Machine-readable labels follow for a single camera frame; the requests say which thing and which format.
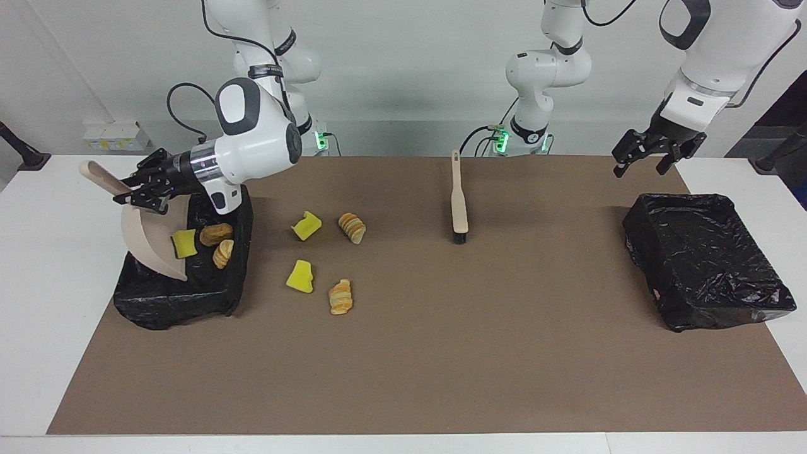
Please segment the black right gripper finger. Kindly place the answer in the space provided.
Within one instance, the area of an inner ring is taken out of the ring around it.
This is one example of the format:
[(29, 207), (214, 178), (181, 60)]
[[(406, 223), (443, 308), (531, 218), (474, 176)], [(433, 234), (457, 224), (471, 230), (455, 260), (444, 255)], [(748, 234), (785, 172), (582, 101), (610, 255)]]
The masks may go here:
[(114, 195), (118, 204), (129, 204), (156, 214), (167, 214), (172, 192), (171, 184), (142, 184), (120, 195)]
[(123, 179), (126, 185), (142, 185), (152, 178), (156, 173), (162, 173), (163, 163), (165, 161), (165, 149), (156, 149), (146, 158), (139, 161), (135, 171), (127, 178)]

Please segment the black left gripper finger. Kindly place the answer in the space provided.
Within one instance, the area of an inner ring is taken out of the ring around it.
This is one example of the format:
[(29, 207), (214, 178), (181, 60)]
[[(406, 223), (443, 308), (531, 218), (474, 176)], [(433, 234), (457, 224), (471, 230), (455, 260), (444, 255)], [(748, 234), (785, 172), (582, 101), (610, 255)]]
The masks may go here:
[(658, 147), (666, 154), (655, 167), (658, 175), (666, 175), (678, 161), (694, 157), (694, 154), (705, 141), (706, 137), (707, 135), (705, 133), (698, 133), (695, 137), (686, 141), (663, 138)]
[(645, 150), (648, 134), (629, 129), (613, 147), (613, 157), (616, 165), (613, 173), (617, 178), (622, 178), (631, 164), (649, 156), (649, 151)]

